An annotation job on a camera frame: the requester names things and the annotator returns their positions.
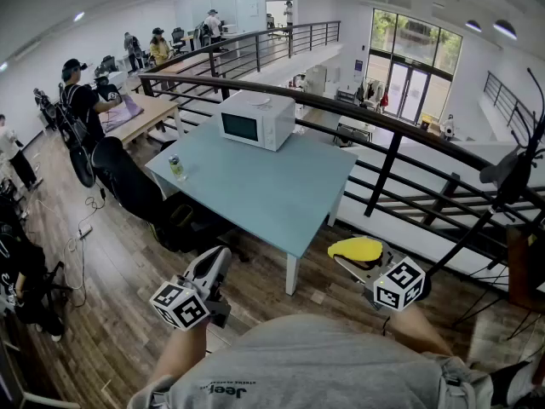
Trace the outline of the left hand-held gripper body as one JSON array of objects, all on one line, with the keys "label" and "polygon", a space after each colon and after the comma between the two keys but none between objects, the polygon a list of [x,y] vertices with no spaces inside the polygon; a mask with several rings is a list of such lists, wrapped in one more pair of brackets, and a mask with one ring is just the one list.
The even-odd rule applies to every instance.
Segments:
[{"label": "left hand-held gripper body", "polygon": [[167,324],[182,331],[205,320],[224,328],[231,313],[231,305],[220,292],[224,280],[224,274],[214,278],[178,275],[175,282],[166,281],[158,288],[150,304]]}]

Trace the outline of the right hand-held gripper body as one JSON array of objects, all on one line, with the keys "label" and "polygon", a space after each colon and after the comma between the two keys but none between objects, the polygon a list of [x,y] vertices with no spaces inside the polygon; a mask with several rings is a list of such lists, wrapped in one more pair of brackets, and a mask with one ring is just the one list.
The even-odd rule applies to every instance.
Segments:
[{"label": "right hand-held gripper body", "polygon": [[400,312],[423,292],[425,272],[409,256],[395,262],[390,253],[370,251],[364,254],[368,273],[364,277],[364,298],[376,309]]}]

